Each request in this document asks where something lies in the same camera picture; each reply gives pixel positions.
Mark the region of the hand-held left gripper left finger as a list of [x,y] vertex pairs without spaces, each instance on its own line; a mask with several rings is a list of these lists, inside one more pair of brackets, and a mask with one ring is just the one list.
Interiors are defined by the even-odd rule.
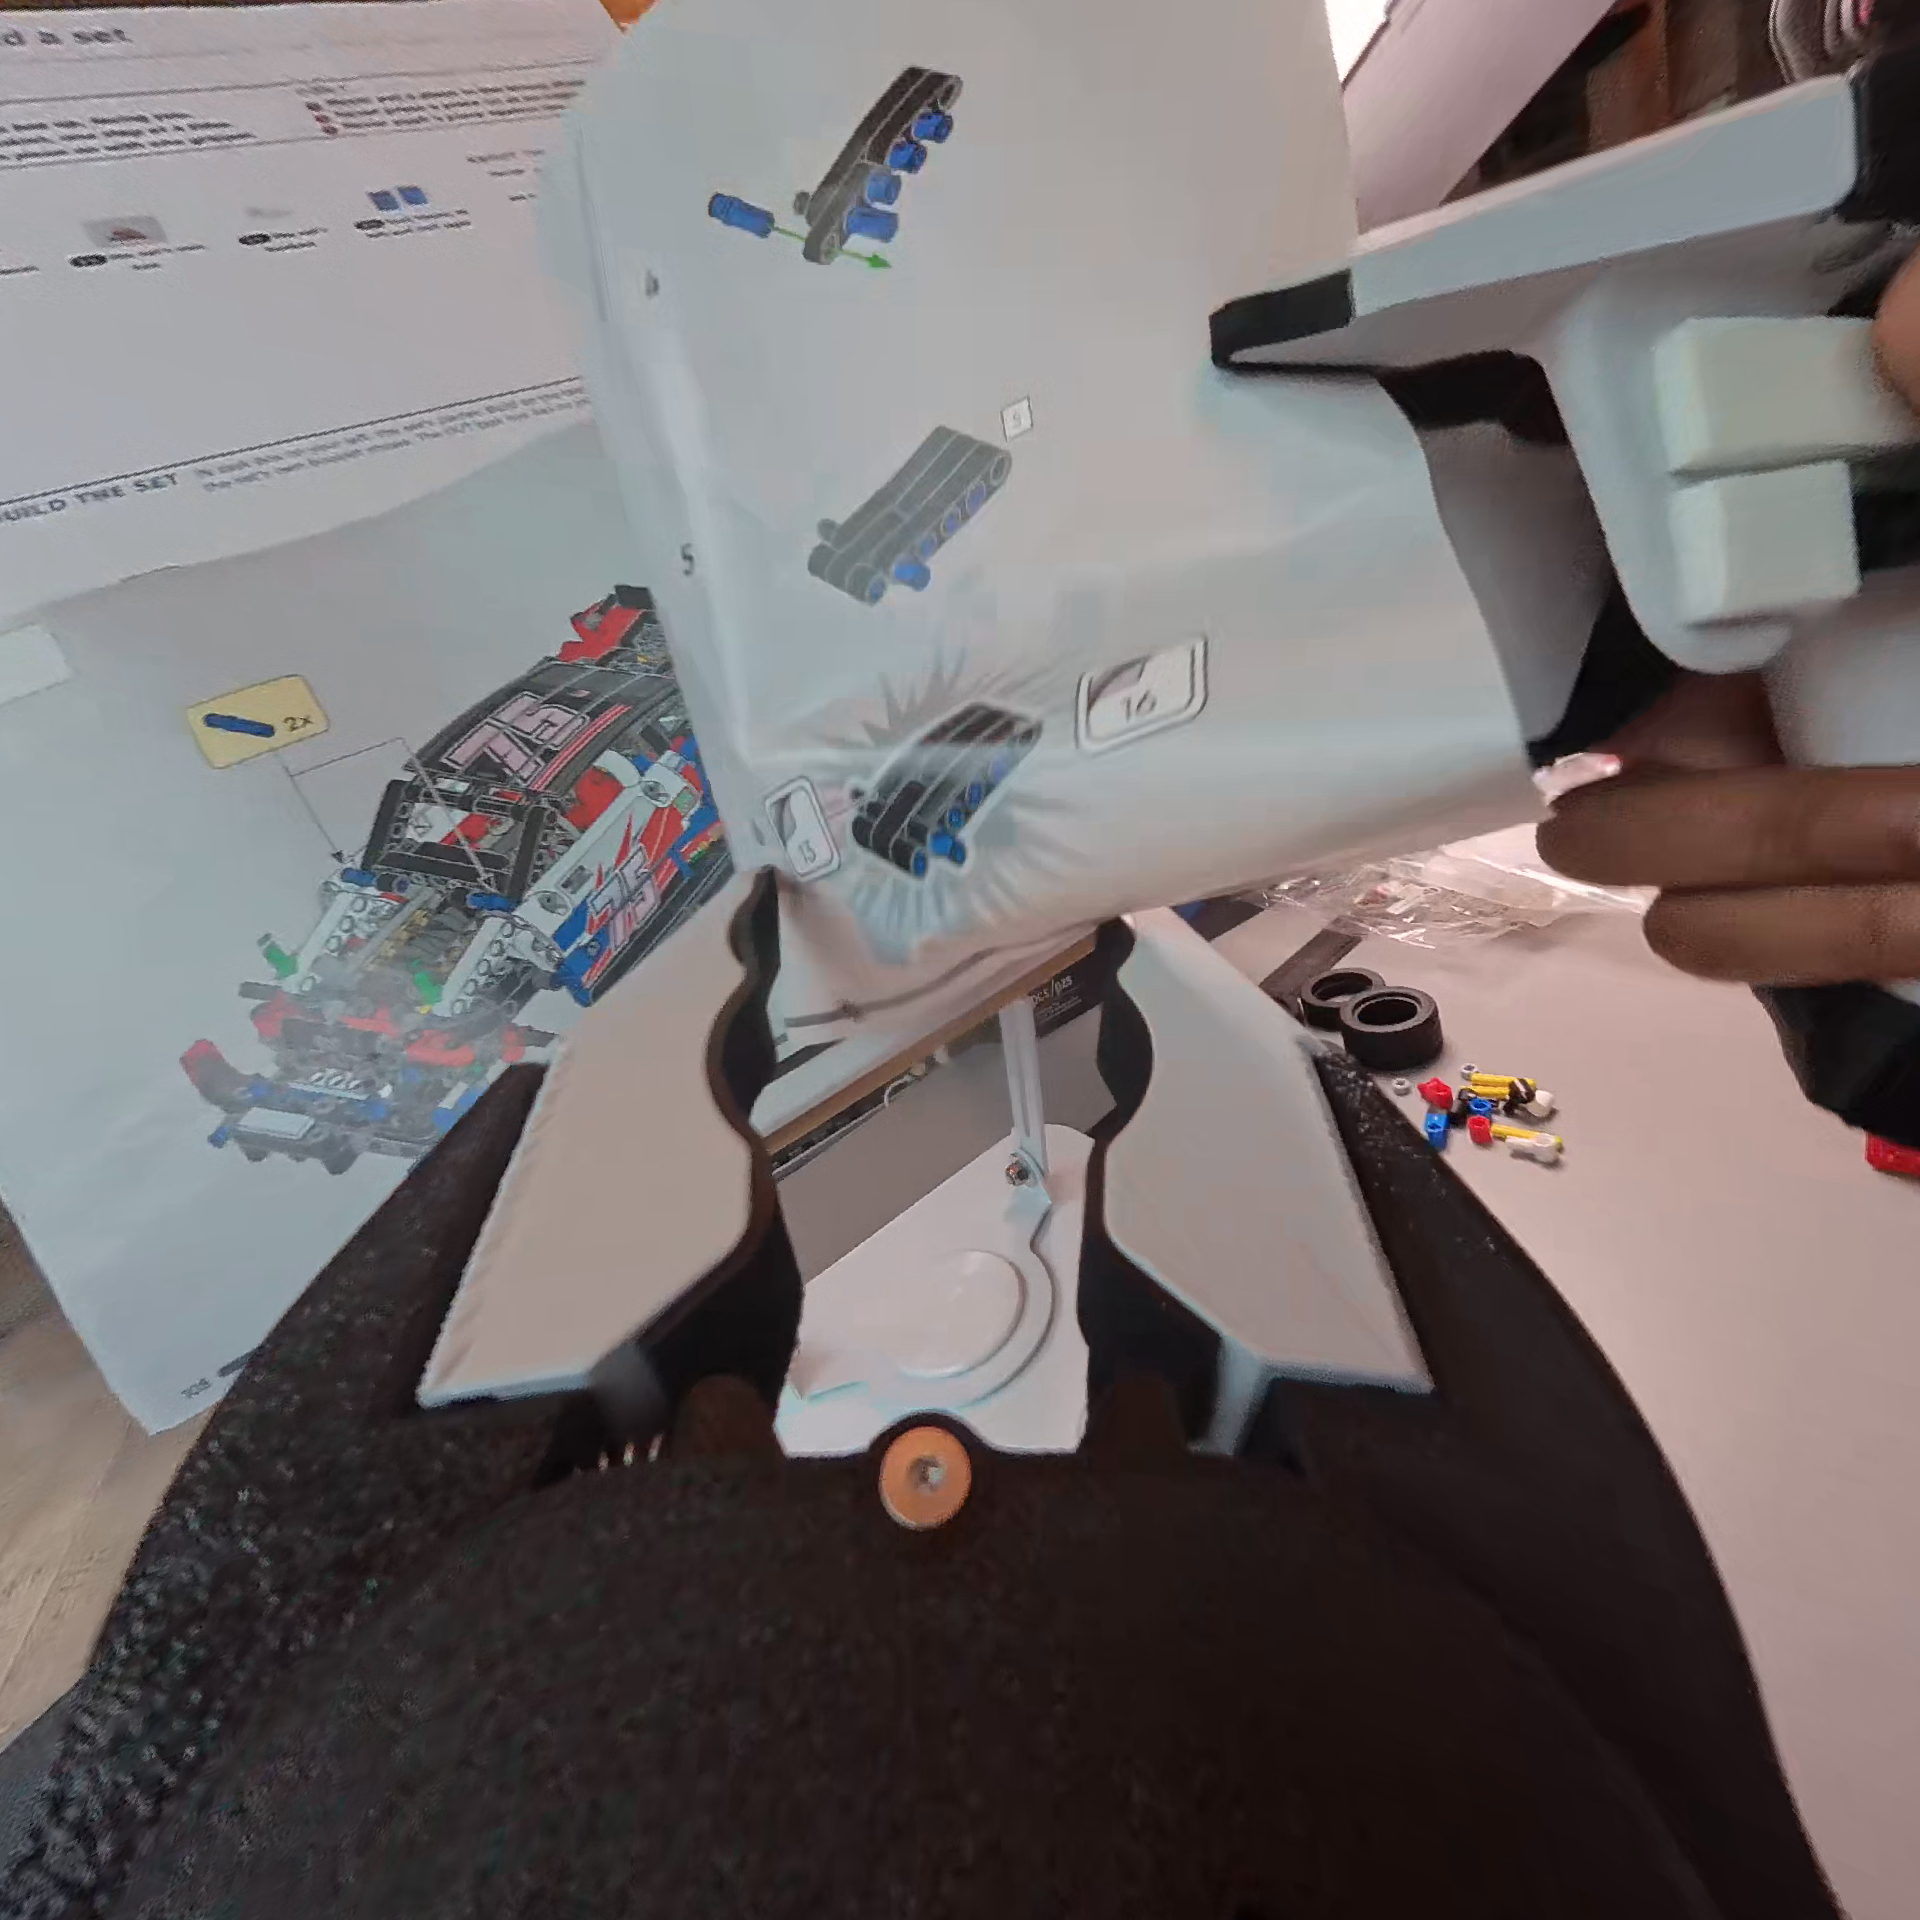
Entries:
[[752,1108],[776,1076],[780,892],[737,875],[547,1069],[421,1409],[572,1392],[672,1411],[731,1376],[777,1409],[803,1281]]

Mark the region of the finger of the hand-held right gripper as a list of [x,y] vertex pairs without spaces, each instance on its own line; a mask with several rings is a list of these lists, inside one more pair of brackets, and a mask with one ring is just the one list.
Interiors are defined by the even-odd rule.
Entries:
[[1592,640],[1615,570],[1661,661],[1759,673],[1791,763],[1882,762],[1882,577],[1860,493],[1882,461],[1869,320],[1375,320],[1375,377],[1420,417],[1483,413],[1507,364],[1540,375],[1569,448],[1429,450],[1429,575],[1450,623],[1402,610],[1375,673],[1375,768],[1517,770],[1524,669]]
[[1364,234],[1340,271],[1225,303],[1233,373],[1418,369],[1520,352],[1603,275],[1720,255],[1791,268],[1863,171],[1865,73],[1812,80]]

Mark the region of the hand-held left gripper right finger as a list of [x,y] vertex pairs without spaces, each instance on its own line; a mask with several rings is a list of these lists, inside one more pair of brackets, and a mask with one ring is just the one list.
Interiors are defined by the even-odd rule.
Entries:
[[1188,1450],[1244,1451],[1296,1386],[1429,1396],[1327,1052],[1169,911],[1109,921],[1079,1252],[1088,1411],[1167,1395]]

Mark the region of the toy car instruction booklet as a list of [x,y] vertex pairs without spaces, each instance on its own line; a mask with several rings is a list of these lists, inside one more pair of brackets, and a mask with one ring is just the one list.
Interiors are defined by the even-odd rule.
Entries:
[[136,1420],[737,872],[815,1050],[1523,816],[1375,768],[1403,411],[1209,364],[1347,157],[1316,5],[647,5],[535,202],[587,418],[5,617],[5,1207]]

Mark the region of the person's right hand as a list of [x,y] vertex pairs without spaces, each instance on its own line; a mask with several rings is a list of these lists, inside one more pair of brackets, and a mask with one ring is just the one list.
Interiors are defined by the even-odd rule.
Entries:
[[1917,979],[1915,765],[1794,765],[1759,676],[1682,676],[1537,831],[1552,872],[1651,890],[1667,964],[1749,987]]

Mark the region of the pile of small coloured bricks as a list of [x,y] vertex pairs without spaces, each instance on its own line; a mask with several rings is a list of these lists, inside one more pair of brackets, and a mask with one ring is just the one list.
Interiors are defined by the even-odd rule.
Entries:
[[1420,1104],[1415,1127],[1433,1152],[1444,1152],[1455,1139],[1539,1167],[1555,1167],[1569,1152],[1552,1130],[1555,1096],[1524,1074],[1476,1067],[1464,1067],[1457,1079],[1395,1074],[1388,1091]]

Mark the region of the white book stand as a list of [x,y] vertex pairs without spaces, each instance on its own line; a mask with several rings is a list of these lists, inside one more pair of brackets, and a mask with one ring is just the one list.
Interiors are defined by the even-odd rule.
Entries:
[[1011,1135],[807,1284],[776,1417],[789,1456],[850,1456],[932,1416],[1004,1455],[1068,1455],[1083,1437],[1093,1141],[1044,1119],[1032,999],[996,1021]]

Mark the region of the clear plastic bag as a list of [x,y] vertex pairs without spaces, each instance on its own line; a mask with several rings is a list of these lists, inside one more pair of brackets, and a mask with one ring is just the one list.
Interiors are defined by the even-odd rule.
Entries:
[[1642,919],[1648,887],[1569,881],[1548,869],[1531,824],[1347,872],[1273,881],[1256,901],[1295,906],[1323,929],[1429,951],[1537,932],[1589,916]]

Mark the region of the white printed paper sheet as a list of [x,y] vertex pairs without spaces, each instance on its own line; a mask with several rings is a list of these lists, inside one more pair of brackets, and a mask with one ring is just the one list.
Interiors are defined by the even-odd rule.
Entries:
[[541,272],[601,5],[5,7],[5,617],[587,418]]

